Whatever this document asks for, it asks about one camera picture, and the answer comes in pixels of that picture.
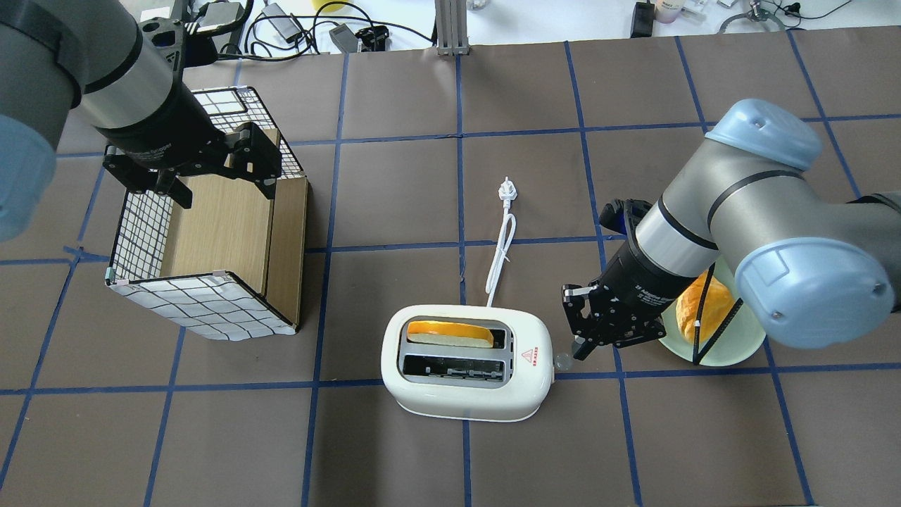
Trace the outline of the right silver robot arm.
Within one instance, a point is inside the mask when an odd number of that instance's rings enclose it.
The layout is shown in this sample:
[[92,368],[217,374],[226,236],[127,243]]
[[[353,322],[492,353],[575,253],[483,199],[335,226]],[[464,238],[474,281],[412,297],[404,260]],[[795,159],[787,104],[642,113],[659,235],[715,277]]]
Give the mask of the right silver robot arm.
[[791,112],[743,99],[656,202],[608,203],[599,223],[626,242],[598,279],[561,289],[573,357],[663,338],[660,316],[718,258],[744,308],[794,349],[849,342],[897,313],[899,193],[821,200],[804,172],[822,147]]

